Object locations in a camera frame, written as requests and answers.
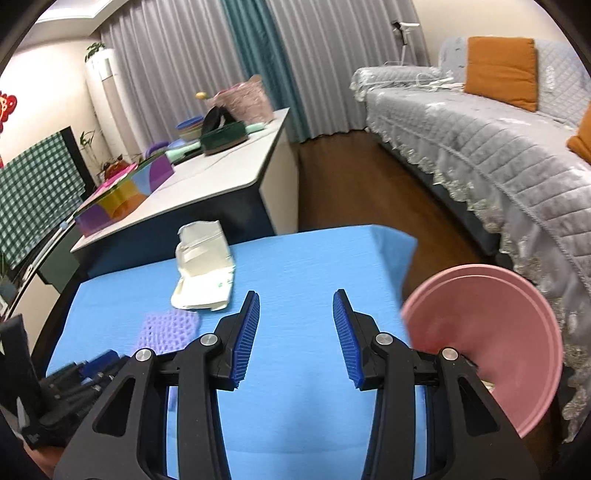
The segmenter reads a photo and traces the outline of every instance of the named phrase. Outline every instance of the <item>gray quilted sofa cover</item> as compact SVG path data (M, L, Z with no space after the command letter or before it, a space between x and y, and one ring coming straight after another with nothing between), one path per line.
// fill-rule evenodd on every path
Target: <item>gray quilted sofa cover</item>
M516 272L549 300L575 370L576 394L563 409L572 440L591 408L591 166L566 142L591 102L591 79L569 44L536 47L536 113L461 89L417 87L417 76L465 81L464 38L445 43L436 70L362 69L352 88L366 100L369 129L501 233Z

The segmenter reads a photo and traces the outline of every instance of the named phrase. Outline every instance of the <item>metal screw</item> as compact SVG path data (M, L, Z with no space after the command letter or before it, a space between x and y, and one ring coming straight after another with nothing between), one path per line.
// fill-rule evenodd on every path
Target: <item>metal screw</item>
M147 348L142 348L135 354L135 359L139 362L145 362L146 360L150 360L152 356L152 352Z
M445 360L449 360L450 362L457 360L459 356L453 348L445 348L441 354Z
M392 335L389 333L380 333L376 336L375 341L378 342L380 345L390 345L394 339Z
M212 333L207 333L201 337L201 345L210 346L215 345L217 337Z

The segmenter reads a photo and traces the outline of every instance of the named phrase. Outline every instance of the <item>wooden floor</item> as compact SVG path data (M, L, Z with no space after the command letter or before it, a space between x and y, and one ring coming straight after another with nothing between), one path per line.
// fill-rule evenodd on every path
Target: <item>wooden floor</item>
M390 226L418 240L405 297L441 270L486 261L445 207L370 134L338 134L301 145L300 231L367 224ZM525 440L541 472L560 441L557 431L546 415Z

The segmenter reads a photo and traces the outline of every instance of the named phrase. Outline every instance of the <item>colorful box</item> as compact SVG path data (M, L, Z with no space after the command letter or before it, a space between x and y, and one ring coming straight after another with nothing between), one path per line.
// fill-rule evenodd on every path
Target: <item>colorful box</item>
M130 166L105 183L78 209L74 220L84 236L127 217L174 173L166 155Z

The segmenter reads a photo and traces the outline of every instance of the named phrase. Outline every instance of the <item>ceiling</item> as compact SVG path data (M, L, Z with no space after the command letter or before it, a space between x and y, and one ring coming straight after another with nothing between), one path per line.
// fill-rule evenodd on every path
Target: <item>ceiling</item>
M92 3L92 0L56 0L55 3L49 7L49 10L55 10L56 8L80 8L86 4Z
M92 35L128 0L56 0L41 14L19 48Z

